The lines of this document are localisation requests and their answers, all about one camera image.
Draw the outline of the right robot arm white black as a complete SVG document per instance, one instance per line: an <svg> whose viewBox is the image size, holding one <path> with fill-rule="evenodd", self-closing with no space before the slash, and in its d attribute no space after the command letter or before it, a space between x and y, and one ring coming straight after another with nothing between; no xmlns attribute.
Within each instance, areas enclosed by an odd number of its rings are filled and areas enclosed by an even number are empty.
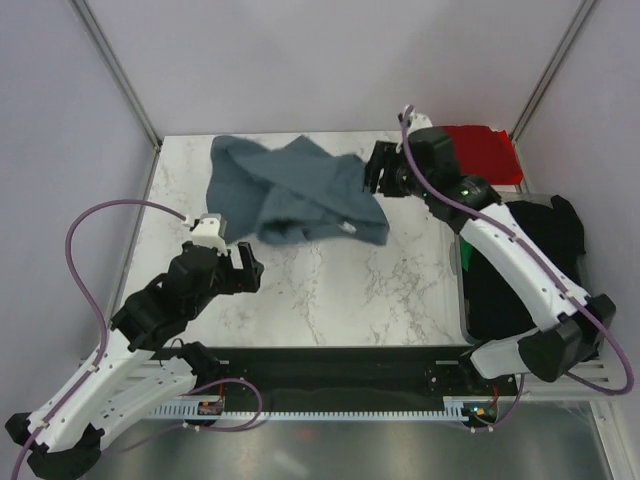
<svg viewBox="0 0 640 480"><path fill-rule="evenodd" d="M376 142L364 187L386 197L415 196L481 253L530 315L528 331L475 348L458 368L458 381L477 394L496 377L531 373L554 382L592 355L616 307L590 295L542 252L487 180L461 173L444 130L423 128L407 142Z"/></svg>

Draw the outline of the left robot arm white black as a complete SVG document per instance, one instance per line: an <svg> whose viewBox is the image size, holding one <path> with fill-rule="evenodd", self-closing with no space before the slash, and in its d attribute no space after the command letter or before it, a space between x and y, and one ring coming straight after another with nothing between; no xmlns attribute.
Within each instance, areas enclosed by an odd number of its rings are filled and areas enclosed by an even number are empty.
<svg viewBox="0 0 640 480"><path fill-rule="evenodd" d="M217 358L192 342L137 386L117 389L214 298L259 290L263 264L249 243L240 242L237 249L241 267L233 265L228 250L186 242L167 272L131 294L102 327L94 356L63 389L40 409L6 422L6 431L22 448L18 460L40 479L79 479L121 433L164 401L225 384Z"/></svg>

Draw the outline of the blue grey t shirt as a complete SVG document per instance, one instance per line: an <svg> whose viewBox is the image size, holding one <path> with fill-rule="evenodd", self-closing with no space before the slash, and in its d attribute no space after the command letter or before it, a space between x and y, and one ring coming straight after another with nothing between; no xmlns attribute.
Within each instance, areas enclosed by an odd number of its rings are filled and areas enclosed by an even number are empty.
<svg viewBox="0 0 640 480"><path fill-rule="evenodd" d="M364 189L365 163L334 156L305 136L268 149L236 136L217 136L210 149L206 192L210 213L227 222L225 239L250 235L269 245L352 238L383 246L390 230Z"/></svg>

